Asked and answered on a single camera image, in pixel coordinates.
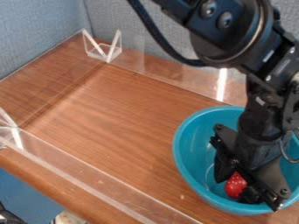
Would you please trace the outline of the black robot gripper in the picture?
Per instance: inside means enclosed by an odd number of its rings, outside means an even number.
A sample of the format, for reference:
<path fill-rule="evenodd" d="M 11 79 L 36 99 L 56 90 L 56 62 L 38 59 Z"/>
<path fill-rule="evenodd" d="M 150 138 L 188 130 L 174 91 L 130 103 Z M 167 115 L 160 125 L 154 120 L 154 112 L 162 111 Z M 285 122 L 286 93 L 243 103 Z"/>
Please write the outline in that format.
<path fill-rule="evenodd" d="M 243 131 L 235 131 L 216 123 L 210 143 L 216 150 L 214 178 L 218 183 L 226 181 L 238 172 L 247 181 L 247 187 L 238 196 L 245 204 L 265 202 L 273 211 L 278 211 L 293 190 L 281 168 L 281 157 L 293 134 L 287 131 L 271 141 L 257 140 Z"/>

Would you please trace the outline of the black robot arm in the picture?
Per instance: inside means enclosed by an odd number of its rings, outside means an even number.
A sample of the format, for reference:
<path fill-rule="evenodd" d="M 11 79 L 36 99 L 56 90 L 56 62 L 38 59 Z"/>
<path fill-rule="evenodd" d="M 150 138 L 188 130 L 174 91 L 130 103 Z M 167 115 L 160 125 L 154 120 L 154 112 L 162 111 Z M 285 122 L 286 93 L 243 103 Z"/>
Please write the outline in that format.
<path fill-rule="evenodd" d="M 299 128 L 299 39 L 270 0 L 154 0 L 190 31 L 194 66 L 234 67 L 247 76 L 247 104 L 235 129 L 214 126 L 215 180 L 239 173 L 238 199 L 275 211 L 293 197 L 281 168 Z"/>

